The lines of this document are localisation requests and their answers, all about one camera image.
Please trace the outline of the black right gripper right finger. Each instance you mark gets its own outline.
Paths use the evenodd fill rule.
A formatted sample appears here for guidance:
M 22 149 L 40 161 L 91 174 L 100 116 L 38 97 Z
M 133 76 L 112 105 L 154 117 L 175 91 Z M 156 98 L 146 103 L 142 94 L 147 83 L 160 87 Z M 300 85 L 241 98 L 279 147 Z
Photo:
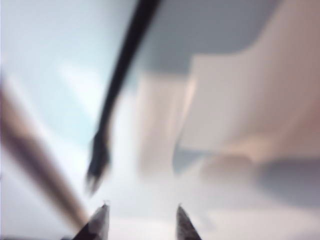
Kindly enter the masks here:
M 175 235 L 177 240 L 202 240 L 189 215 L 181 205 L 176 210 Z

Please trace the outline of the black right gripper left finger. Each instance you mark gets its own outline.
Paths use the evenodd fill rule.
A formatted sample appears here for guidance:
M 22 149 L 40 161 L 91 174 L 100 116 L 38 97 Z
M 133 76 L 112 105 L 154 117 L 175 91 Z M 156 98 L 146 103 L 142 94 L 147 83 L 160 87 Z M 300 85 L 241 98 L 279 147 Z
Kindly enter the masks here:
M 74 240 L 107 240 L 110 226 L 110 206 L 103 204 L 87 224 L 73 237 Z

